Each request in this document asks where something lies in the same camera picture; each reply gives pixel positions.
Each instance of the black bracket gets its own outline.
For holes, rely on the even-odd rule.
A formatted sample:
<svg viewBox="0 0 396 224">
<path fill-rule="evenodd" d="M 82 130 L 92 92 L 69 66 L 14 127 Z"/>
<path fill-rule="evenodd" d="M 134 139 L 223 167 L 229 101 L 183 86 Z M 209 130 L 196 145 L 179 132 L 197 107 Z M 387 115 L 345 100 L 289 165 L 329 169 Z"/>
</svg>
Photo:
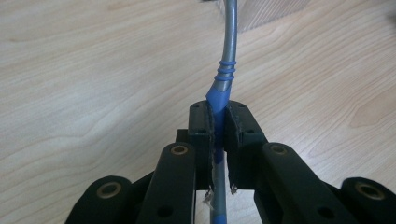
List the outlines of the black bracket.
<svg viewBox="0 0 396 224">
<path fill-rule="evenodd" d="M 262 222 L 396 223 L 396 195 L 381 184 L 354 177 L 337 189 L 291 147 L 269 143 L 245 105 L 230 101 L 225 119 L 230 186 L 255 190 Z M 212 185 L 213 127 L 208 103 L 192 105 L 189 128 L 177 130 L 154 173 L 133 184 L 118 176 L 95 181 L 66 223 L 193 223 L 195 191 Z"/>
</svg>

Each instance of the blue cable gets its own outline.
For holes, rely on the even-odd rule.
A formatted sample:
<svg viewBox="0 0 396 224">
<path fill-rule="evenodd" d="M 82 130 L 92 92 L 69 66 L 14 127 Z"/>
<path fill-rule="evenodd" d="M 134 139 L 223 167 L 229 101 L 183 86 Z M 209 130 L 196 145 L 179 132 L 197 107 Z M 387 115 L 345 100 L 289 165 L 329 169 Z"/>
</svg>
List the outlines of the blue cable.
<svg viewBox="0 0 396 224">
<path fill-rule="evenodd" d="M 206 95 L 215 123 L 215 150 L 213 160 L 213 183 L 214 194 L 211 201 L 213 210 L 210 212 L 212 224 L 227 223 L 227 207 L 225 199 L 225 163 L 224 163 L 224 117 L 225 107 L 230 100 L 231 86 L 233 83 L 234 66 L 236 65 L 236 25 L 237 25 L 237 2 L 236 0 L 224 0 L 225 6 L 225 37 L 224 48 L 221 57 L 218 74 Z"/>
</svg>

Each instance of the table surface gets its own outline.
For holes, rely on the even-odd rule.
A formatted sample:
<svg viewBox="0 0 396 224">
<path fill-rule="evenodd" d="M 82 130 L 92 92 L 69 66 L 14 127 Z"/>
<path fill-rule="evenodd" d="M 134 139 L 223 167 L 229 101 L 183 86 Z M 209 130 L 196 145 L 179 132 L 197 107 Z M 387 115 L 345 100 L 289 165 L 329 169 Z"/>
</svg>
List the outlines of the table surface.
<svg viewBox="0 0 396 224">
<path fill-rule="evenodd" d="M 205 99 L 224 19 L 199 0 L 9 0 L 0 30 L 0 222 L 62 223 L 94 180 L 155 168 Z M 336 187 L 396 191 L 395 1 L 311 1 L 238 38 L 232 99 L 270 141 Z M 251 191 L 227 197 L 230 223 L 260 222 Z"/>
</svg>

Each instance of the screw hole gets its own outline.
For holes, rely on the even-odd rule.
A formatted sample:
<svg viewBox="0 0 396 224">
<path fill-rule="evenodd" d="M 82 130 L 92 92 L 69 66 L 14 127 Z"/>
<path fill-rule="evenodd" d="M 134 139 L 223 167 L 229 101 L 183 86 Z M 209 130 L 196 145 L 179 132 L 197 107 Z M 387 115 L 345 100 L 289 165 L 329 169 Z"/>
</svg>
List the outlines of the screw hole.
<svg viewBox="0 0 396 224">
<path fill-rule="evenodd" d="M 366 198 L 373 200 L 383 200 L 385 198 L 385 195 L 381 190 L 369 184 L 358 182 L 356 183 L 355 188 L 360 194 L 364 195 Z"/>
<path fill-rule="evenodd" d="M 187 153 L 189 149 L 183 146 L 175 146 L 171 148 L 171 152 L 175 155 L 183 155 L 185 153 Z"/>
<path fill-rule="evenodd" d="M 271 149 L 272 149 L 276 154 L 279 154 L 279 155 L 285 155 L 286 153 L 288 153 L 288 151 L 287 151 L 285 148 L 279 147 L 279 146 L 273 146 L 273 147 L 271 147 Z"/>
<path fill-rule="evenodd" d="M 109 199 L 121 191 L 121 184 L 117 182 L 109 182 L 102 185 L 97 191 L 96 195 L 101 199 Z"/>
<path fill-rule="evenodd" d="M 173 208 L 169 205 L 163 205 L 157 210 L 159 217 L 170 217 L 172 216 Z"/>
<path fill-rule="evenodd" d="M 327 219 L 332 219 L 335 217 L 334 212 L 332 211 L 332 209 L 328 208 L 328 207 L 320 207 L 318 208 L 318 213 L 322 216 L 322 217 L 326 217 Z"/>
</svg>

